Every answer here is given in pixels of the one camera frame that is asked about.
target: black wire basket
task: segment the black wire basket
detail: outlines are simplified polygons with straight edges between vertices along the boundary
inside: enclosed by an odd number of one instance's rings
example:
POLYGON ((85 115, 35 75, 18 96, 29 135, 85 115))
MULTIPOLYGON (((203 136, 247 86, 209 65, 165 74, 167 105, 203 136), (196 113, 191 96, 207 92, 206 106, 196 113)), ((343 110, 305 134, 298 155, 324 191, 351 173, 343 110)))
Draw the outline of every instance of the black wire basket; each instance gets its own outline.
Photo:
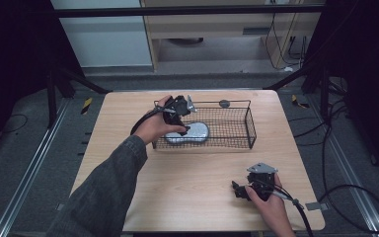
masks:
POLYGON ((257 139, 251 101, 193 102, 196 113, 181 117, 188 134, 168 133, 152 142, 154 149, 203 146, 249 148, 257 139))

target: gray floor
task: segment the gray floor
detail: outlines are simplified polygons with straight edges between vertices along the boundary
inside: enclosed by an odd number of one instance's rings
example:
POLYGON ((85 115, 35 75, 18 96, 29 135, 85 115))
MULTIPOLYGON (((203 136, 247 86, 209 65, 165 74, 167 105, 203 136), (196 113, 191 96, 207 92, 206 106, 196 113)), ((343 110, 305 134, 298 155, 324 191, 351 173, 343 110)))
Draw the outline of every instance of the gray floor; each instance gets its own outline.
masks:
MULTIPOLYGON (((131 73, 101 77, 90 75, 89 79, 112 90, 180 90, 180 89, 222 89, 247 88, 260 89, 273 84, 288 75, 284 70, 274 69, 266 57, 266 51, 258 38, 245 39, 204 39, 193 44, 187 41, 168 41, 162 44, 159 68, 156 72, 131 73)), ((293 47, 293 52, 300 48, 293 47)), ((305 109, 291 103, 293 94, 301 96, 299 86, 302 80, 296 80, 278 91, 281 103, 289 120, 293 134, 300 134, 319 124, 319 117, 313 108, 305 109)), ((48 228, 57 214, 57 206, 65 203, 69 197, 76 173, 79 169, 86 141, 89 140, 104 95, 98 95, 89 89, 74 83, 77 90, 74 99, 68 99, 68 110, 60 129, 43 160, 38 174, 26 199, 19 210, 11 228, 12 236, 40 236, 48 228), (81 115, 84 101, 93 98, 86 115, 81 115)), ((319 92, 305 98, 314 105, 319 100, 319 92)), ((331 96, 331 102, 340 99, 331 96)), ((13 193, 23 178, 32 157, 42 140, 47 126, 46 92, 40 91, 19 101, 14 115, 8 121, 0 139, 0 216, 3 214, 13 193)), ((379 166, 371 165, 365 144, 347 111, 333 121, 333 133, 328 142, 325 156, 328 187, 345 184, 348 175, 340 161, 336 144, 352 167, 354 177, 360 184, 379 197, 379 166)), ((322 185, 322 145, 307 145, 322 141, 324 130, 296 138, 301 157, 317 197, 324 193, 322 185)), ((356 204, 356 196, 349 190, 332 195, 334 202, 347 217, 366 226, 362 209, 356 204)), ((379 206, 374 203, 377 212, 379 206)), ((316 236, 373 236, 358 230, 345 222, 333 208, 323 212, 326 227, 316 231, 316 236)), ((241 236, 241 234, 197 233, 181 236, 241 236)))

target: white cabinet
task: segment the white cabinet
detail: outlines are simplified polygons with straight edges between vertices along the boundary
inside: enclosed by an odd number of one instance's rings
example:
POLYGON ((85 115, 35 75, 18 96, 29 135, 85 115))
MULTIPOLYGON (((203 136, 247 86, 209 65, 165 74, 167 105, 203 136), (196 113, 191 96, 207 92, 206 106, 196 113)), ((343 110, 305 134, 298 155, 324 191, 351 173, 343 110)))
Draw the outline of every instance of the white cabinet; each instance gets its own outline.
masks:
MULTIPOLYGON (((140 0, 143 7, 263 5, 269 0, 140 0)), ((278 0, 278 4, 324 3, 325 0, 278 0)), ((154 67, 161 39, 257 37, 266 39, 272 64, 284 64, 290 37, 310 37, 320 13, 170 15, 145 17, 154 67)))
MULTIPOLYGON (((138 0, 51 0, 55 9, 140 7, 138 0)), ((151 66, 142 17, 60 19, 83 68, 151 66)))

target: table top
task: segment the table top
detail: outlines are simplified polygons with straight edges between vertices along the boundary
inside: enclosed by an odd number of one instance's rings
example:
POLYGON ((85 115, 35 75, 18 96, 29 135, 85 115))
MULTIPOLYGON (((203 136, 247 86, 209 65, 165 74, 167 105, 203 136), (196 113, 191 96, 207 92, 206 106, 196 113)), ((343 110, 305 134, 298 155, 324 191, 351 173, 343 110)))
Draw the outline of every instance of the table top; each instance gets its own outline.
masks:
MULTIPOLYGON (((284 188, 303 205, 316 201, 280 100, 274 91, 145 91, 106 95, 72 192, 106 160, 134 123, 166 95, 194 102, 251 100, 257 140, 252 149, 201 147, 154 150, 139 173, 124 232, 268 230, 251 201, 236 198, 231 182, 247 184, 247 168, 260 162, 278 169, 284 188)), ((304 222, 285 204, 294 230, 304 222)), ((305 209, 312 229, 325 226, 320 210, 305 209)))

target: hand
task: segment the hand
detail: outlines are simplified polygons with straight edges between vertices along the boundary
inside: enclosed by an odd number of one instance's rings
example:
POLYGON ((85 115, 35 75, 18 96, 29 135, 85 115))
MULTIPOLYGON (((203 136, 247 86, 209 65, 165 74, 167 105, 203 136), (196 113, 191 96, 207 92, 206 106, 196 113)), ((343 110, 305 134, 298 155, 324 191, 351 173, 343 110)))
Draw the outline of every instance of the hand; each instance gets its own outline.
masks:
MULTIPOLYGON (((166 96, 158 102, 158 105, 163 107, 171 96, 166 96)), ((170 132, 185 132, 186 128, 180 125, 166 124, 162 113, 158 113, 144 121, 134 132, 134 135, 139 136, 147 145, 150 142, 159 139, 159 137, 170 132)))
MULTIPOLYGON (((281 181, 276 174, 275 184, 282 187, 281 181)), ((271 195, 267 201, 263 201, 251 187, 245 186, 245 189, 249 198, 251 198, 252 202, 260 212, 260 215, 263 217, 264 222, 276 234, 276 236, 295 236, 288 220, 284 201, 281 197, 271 195)))

